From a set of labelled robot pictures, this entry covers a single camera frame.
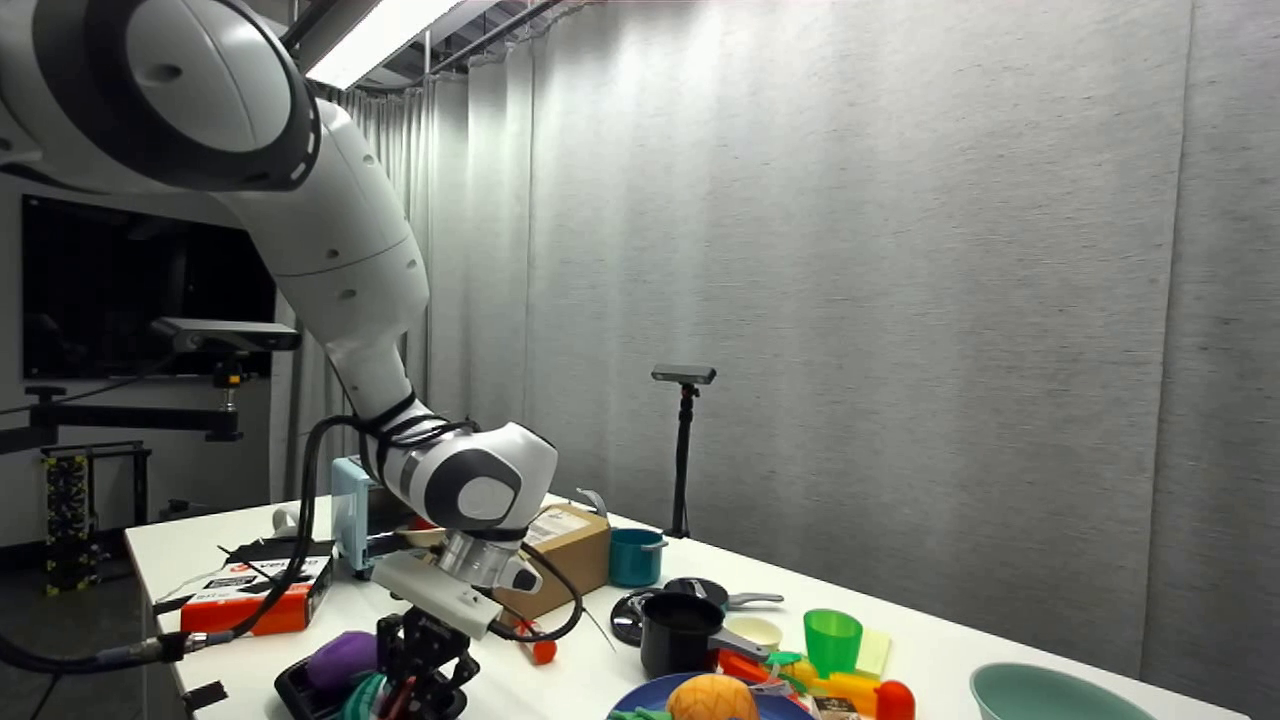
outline bowl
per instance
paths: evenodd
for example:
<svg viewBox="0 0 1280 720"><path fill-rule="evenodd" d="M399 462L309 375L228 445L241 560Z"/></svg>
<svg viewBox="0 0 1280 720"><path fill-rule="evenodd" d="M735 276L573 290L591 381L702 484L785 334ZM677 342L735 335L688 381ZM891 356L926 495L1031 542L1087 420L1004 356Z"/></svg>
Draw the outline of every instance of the bowl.
<svg viewBox="0 0 1280 720"><path fill-rule="evenodd" d="M1037 666L988 666L970 686L983 720L1154 720L1107 688Z"/></svg>

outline table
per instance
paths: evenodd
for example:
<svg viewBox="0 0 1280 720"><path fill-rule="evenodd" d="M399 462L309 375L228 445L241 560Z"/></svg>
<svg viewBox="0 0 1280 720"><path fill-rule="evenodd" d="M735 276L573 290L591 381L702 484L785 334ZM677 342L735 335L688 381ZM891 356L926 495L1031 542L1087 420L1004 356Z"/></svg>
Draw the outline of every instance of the table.
<svg viewBox="0 0 1280 720"><path fill-rule="evenodd" d="M183 582L222 569L224 552L216 544L243 544L273 535L273 512L295 503L266 503L243 512L173 519L127 529L127 549L146 582L150 601L179 590ZM328 531L333 503L315 508L315 535ZM803 647L800 618L803 609L843 609L865 620L869 634L891 636L890 677L903 682L916 693L920 720L979 720L970 693L970 677L983 666L1021 659L1056 673L1074 673L1102 688L1121 693L1123 699L1150 710L1157 720L1240 720L1238 712L1177 697L1106 670L1087 670L1004 636L988 636L953 620L935 620L875 597L860 597L763 560L749 560L702 542L672 542L666 552L666 577L712 577L728 594L778 590L790 597L785 609L770 609L770 620L785 628L785 647ZM622 601L622 590L587 594L587 620L561 640L561 657L548 670L532 670L520 647L486 636L473 644L479 677L468 686L473 710L468 720L603 720L610 710L645 682L642 654L610 636L610 609ZM405 614L375 586L333 586L319 597L315 620L295 636L247 636L228 647L196 654L175 666L183 693L222 682L228 699L196 712L200 720L247 720L267 717L286 720L289 710L278 699L278 673L315 654L341 634L365 628L389 614Z"/></svg>

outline curtain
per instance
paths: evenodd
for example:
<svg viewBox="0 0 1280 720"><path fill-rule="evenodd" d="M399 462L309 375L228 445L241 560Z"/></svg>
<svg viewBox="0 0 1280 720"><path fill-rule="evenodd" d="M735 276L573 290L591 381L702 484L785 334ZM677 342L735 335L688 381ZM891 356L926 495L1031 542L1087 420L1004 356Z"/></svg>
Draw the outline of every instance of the curtain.
<svg viewBox="0 0 1280 720"><path fill-rule="evenodd" d="M648 373L716 364L697 535L1145 673L1213 609L1150 614L1185 557L1157 441L1187 42L1192 0L613 0L356 101L433 262L429 397L670 526Z"/></svg>

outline white tabletop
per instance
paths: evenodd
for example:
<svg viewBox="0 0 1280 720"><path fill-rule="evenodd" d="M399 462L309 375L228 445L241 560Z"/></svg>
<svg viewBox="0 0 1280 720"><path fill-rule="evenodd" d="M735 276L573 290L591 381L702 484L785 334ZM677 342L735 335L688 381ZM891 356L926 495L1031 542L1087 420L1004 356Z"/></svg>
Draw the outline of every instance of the white tabletop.
<svg viewBox="0 0 1280 720"><path fill-rule="evenodd" d="M273 535L273 508L127 529L127 549L136 557L150 597L156 601L175 586L211 573L224 560L216 544ZM328 502L319 502L315 535L328 535ZM712 577L728 594L785 594L785 609L761 614L785 628L785 647L803 647L803 609L843 609L860 618L869 634L891 636L890 677L903 682L916 693L920 720L979 720L978 699L970 693L970 677L999 659L1042 666L1091 682L1133 699L1135 710L1150 710L1157 720L1240 720L1238 712L1201 703L1192 697L1177 697L1027 644L974 634L965 626L886 604L875 597L860 597L702 542L672 542L666 552L666 577ZM583 620L569 640L561 640L556 666L548 670L532 670L520 647L498 636L473 644L479 677L468 686L468 720L603 720L630 688L645 686L642 654L610 636L610 609L622 597L622 590L587 594L591 620ZM273 688L278 673L306 659L341 634L371 634L371 626L389 614L405 614L405 604L389 601L384 590L333 586L319 597L309 634L247 636L228 647L196 654L175 666L175 677L183 693L211 682L228 688L228 699L206 710L200 720L286 720L289 710L278 699Z"/></svg>

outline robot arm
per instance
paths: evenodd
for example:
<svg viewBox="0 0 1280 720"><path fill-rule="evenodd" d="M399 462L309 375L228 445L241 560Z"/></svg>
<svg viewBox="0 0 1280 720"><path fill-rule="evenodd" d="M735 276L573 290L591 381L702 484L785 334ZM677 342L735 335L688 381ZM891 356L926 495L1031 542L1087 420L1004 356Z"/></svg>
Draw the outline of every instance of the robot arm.
<svg viewBox="0 0 1280 720"><path fill-rule="evenodd" d="M237 0L3 0L0 173L103 198L206 194L258 241L319 342L381 478L453 529L439 569L475 590L532 590L520 542L556 449L520 424L468 433L417 399L399 335L429 274L395 194L336 105Z"/></svg>

